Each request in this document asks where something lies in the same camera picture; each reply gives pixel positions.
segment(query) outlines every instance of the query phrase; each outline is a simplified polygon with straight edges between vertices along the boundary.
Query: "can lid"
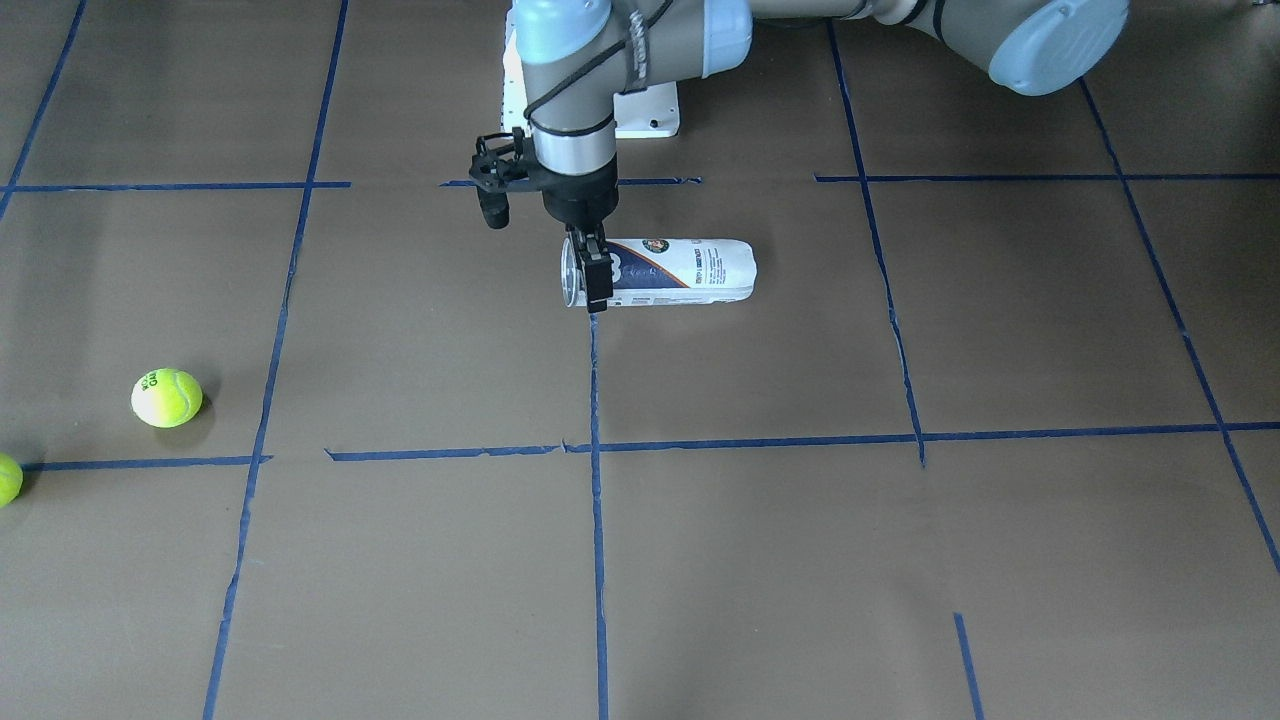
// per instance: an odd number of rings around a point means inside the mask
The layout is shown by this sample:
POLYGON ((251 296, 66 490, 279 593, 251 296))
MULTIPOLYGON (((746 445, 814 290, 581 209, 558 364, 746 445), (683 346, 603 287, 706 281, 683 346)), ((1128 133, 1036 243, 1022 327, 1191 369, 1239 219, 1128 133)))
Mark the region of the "can lid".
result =
POLYGON ((564 293, 564 306, 572 307, 577 302, 577 293, 582 288, 582 274, 577 269, 577 258, 573 256, 573 242, 564 238, 564 249, 561 251, 561 291, 564 293))

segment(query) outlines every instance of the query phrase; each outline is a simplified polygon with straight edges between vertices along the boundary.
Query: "yellow-green tennis ball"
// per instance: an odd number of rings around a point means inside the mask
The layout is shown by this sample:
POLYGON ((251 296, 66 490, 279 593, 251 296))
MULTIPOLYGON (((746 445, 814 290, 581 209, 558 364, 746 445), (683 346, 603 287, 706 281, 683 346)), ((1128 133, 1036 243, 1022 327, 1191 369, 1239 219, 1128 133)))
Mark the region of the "yellow-green tennis ball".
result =
POLYGON ((133 383, 133 413, 157 428, 175 428, 195 418, 204 400, 196 378, 173 368, 152 370, 133 383))
POLYGON ((4 452, 0 452, 0 507, 13 502, 22 489, 22 468, 4 452))

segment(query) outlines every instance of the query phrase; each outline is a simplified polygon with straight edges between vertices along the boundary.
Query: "cylindrical container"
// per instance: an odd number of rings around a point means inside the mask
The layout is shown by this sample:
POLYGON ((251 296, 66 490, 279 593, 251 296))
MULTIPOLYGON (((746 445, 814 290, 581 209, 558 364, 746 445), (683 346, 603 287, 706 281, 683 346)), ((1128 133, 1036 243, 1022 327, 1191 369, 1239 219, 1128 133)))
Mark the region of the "cylindrical container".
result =
MULTIPOLYGON (((755 258, 740 240, 609 240, 611 307, 708 305, 745 300, 755 290, 755 258)), ((561 283, 566 307, 586 306, 586 287, 564 240, 561 283)))

